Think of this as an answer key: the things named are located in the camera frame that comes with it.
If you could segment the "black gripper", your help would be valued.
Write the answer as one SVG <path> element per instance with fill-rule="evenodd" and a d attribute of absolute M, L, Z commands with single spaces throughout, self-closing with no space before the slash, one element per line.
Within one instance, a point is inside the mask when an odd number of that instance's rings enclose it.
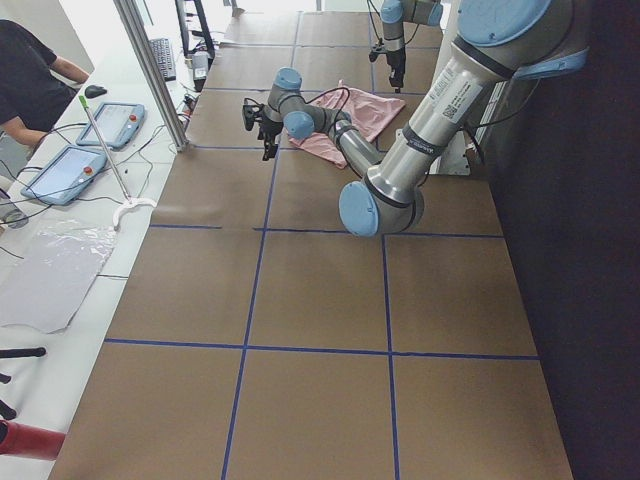
<path fill-rule="evenodd" d="M 283 123 L 269 118 L 262 118 L 259 124 L 258 139 L 264 142 L 262 161 L 269 161 L 277 154 L 278 137 L 283 130 Z"/>
<path fill-rule="evenodd" d="M 389 83 L 396 93 L 400 93 L 405 75 L 406 49 L 388 50 L 386 52 L 386 61 L 390 68 Z"/>

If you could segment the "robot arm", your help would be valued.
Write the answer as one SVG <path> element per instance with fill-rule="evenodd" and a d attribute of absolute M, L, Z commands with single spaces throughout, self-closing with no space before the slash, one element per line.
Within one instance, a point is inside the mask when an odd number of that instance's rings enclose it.
<path fill-rule="evenodd" d="M 367 2 L 381 21 L 382 34 L 376 35 L 376 42 L 369 52 L 369 61 L 374 63 L 384 57 L 389 67 L 389 84 L 396 93 L 404 88 L 406 71 L 406 45 L 413 39 L 405 38 L 404 24 L 415 24 L 416 27 L 438 26 L 444 7 L 440 1 L 383 1 L 380 8 Z"/>
<path fill-rule="evenodd" d="M 499 82 L 555 77 L 584 66 L 592 6 L 563 0 L 461 2 L 451 57 L 385 155 L 346 113 L 305 101 L 301 76 L 292 68 L 276 73 L 266 103 L 244 104 L 245 128 L 259 129 L 265 159 L 275 156 L 282 131 L 298 140 L 327 135 L 360 177 L 339 197 L 344 227 L 364 237 L 404 231 L 424 211 L 420 182 L 483 94 Z"/>

